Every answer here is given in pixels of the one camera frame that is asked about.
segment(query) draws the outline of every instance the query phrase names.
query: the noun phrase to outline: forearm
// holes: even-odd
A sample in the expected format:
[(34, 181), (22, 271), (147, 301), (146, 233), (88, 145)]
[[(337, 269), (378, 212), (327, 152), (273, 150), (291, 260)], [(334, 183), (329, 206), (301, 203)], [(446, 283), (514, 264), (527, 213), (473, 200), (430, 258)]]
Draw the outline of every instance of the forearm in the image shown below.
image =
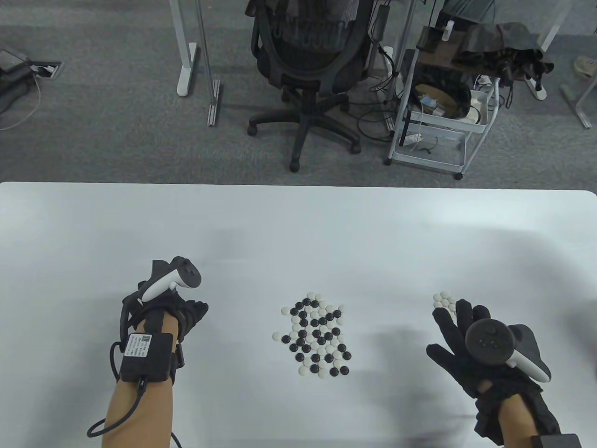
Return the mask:
[(531, 448), (531, 437), (539, 435), (533, 416), (520, 395), (504, 400), (498, 419), (505, 448)]
[[(137, 327), (137, 333), (144, 332), (145, 321)], [(179, 333), (178, 321), (164, 313), (163, 333), (174, 336), (172, 352), (176, 350)], [(135, 402), (137, 384), (118, 381), (106, 416), (106, 426), (125, 415)], [(168, 448), (172, 432), (172, 381), (149, 383), (137, 410), (120, 427), (102, 437), (102, 448)]]

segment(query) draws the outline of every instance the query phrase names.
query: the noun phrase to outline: floor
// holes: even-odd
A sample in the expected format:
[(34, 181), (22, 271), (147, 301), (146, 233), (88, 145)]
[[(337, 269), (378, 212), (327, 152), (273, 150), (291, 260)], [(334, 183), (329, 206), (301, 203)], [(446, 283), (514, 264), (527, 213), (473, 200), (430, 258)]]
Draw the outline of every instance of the floor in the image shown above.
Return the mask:
[[(497, 0), (497, 21), (520, 20), (539, 32), (556, 0)], [(250, 115), (282, 107), (279, 91), (257, 72), (250, 53), (252, 21), (245, 0), (202, 0), (213, 72), (223, 83), (218, 126), (207, 128), (202, 69), (191, 95), (176, 96), (180, 60), (166, 0), (3, 0), (0, 42), (32, 59), (64, 60), (58, 79), (41, 83), (39, 111), (0, 133), (0, 182), (142, 182), (265, 185), (412, 186), (445, 188), (586, 189), (597, 192), (597, 130), (584, 130), (558, 92), (580, 91), (571, 63), (597, 57), (597, 8), (577, 0), (552, 44), (556, 64), (544, 80), (549, 97), (536, 101), (525, 85), (500, 111), (463, 180), (382, 160), (387, 145), (364, 139), (360, 155), (323, 132), (307, 137), (301, 171), (287, 165), (295, 125), (246, 134)], [(401, 28), (405, 5), (395, 0), (387, 44)], [(432, 2), (419, 3), (414, 29)], [(374, 100), (364, 86), (355, 97)], [(597, 92), (586, 111), (597, 122)], [(35, 92), (2, 116), (23, 117)], [(354, 126), (352, 118), (335, 111)], [(383, 133), (381, 124), (367, 127)]]

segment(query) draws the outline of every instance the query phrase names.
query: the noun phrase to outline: office chair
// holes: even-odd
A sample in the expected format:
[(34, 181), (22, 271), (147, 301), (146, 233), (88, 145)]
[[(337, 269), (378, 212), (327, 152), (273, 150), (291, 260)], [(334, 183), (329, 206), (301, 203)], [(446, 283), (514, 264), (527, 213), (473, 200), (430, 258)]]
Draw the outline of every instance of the office chair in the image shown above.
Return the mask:
[(257, 125), (264, 123), (298, 123), (290, 162), (293, 173), (300, 169), (301, 151), (312, 126), (350, 140), (352, 154), (361, 152), (359, 134), (324, 114), (338, 105), (348, 111), (346, 92), (367, 77), (373, 3), (360, 0), (356, 19), (348, 24), (306, 19), (300, 7), (299, 17), (289, 17), (285, 11), (273, 11), (266, 0), (249, 3), (246, 14), (255, 17), (251, 51), (257, 68), (270, 84), (282, 89), (282, 101), (291, 102), (294, 109), (252, 116), (247, 133), (255, 136)]

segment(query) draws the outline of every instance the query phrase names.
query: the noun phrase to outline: chair backrest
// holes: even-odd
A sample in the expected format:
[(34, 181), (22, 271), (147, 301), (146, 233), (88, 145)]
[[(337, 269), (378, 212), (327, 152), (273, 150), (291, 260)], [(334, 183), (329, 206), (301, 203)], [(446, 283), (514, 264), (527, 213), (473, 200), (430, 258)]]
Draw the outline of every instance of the chair backrest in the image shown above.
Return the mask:
[[(309, 6), (321, 4), (322, 0), (299, 0)], [(285, 8), (272, 9), (266, 0), (254, 0), (255, 28), (261, 37), (262, 50), (270, 60), (269, 82), (282, 87), (282, 77), (288, 76), (304, 82), (318, 81), (319, 94), (332, 93), (338, 72), (350, 63), (360, 52), (368, 32), (374, 0), (359, 0), (356, 17), (349, 22), (343, 20), (325, 20), (321, 11), (291, 16)], [(329, 54), (322, 66), (309, 67), (293, 64), (279, 51), (275, 41), (283, 41), (299, 50), (313, 54)]]

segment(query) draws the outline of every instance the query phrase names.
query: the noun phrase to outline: hand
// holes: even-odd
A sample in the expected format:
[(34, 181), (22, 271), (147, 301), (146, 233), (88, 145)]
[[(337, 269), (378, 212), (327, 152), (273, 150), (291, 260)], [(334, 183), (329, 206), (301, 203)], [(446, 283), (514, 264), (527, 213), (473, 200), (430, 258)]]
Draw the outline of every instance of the hand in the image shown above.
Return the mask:
[(558, 421), (541, 397), (543, 390), (518, 368), (485, 366), (477, 362), (466, 348), (465, 335), (469, 327), (480, 319), (490, 318), (486, 307), (472, 308), (466, 300), (456, 302), (456, 325), (445, 308), (436, 308), (433, 318), (444, 335), (452, 353), (438, 344), (427, 346), (427, 355), (448, 372), (464, 391), (477, 398), (477, 425), (475, 431), (503, 445), (503, 434), (497, 419), (504, 400), (520, 395), (528, 406), (539, 434), (559, 434)]
[(203, 316), (209, 310), (209, 306), (203, 302), (183, 300), (175, 290), (167, 290), (144, 305), (135, 300), (130, 309), (131, 319), (129, 320), (129, 326), (136, 328), (145, 319), (147, 313), (155, 309), (164, 310), (176, 317), (179, 322), (179, 335), (177, 339), (178, 342), (182, 342), (184, 337), (197, 325), (197, 322), (203, 319)]
[(446, 370), (472, 398), (477, 398), (495, 384), (504, 381), (520, 382), (538, 388), (528, 375), (519, 369), (512, 369), (506, 365), (485, 366), (469, 354), (464, 342), (467, 330), (474, 322), (490, 317), (486, 307), (477, 305), (472, 308), (469, 302), (461, 299), (456, 302), (457, 324), (454, 325), (447, 309), (436, 308), (433, 310), (433, 318), (452, 353), (438, 344), (431, 344), (427, 346), (427, 355)]

